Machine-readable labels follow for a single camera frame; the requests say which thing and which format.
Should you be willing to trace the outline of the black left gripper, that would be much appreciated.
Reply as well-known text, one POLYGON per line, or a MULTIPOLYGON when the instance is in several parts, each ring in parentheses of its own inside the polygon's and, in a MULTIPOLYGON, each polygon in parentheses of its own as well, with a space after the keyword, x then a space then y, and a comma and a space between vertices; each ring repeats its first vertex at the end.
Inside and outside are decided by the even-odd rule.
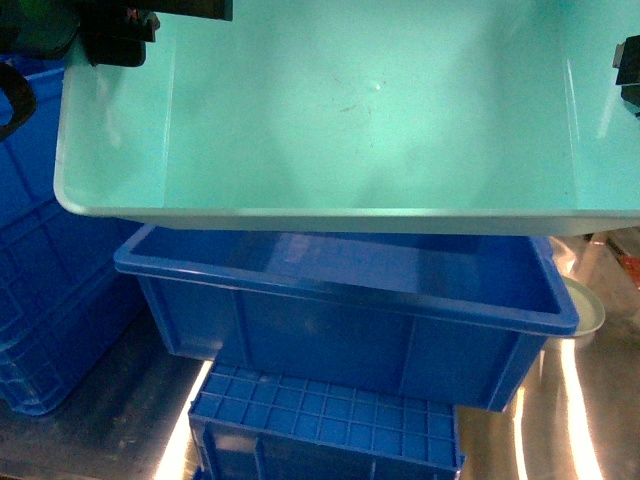
POLYGON ((146 60, 146 44, 156 41, 160 28, 158 16, 152 11, 233 20, 232 0, 150 0, 144 2, 144 8, 148 10, 112 1, 79 3, 80 37, 92 66, 141 67, 146 60))

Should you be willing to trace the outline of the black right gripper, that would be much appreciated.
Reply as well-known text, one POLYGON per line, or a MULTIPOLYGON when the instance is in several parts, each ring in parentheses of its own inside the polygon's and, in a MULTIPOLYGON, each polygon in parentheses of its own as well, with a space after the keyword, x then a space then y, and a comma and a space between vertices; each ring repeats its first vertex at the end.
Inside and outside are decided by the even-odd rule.
POLYGON ((639 117, 639 36, 627 37, 616 45, 612 67, 617 70, 615 85, 627 110, 639 117))

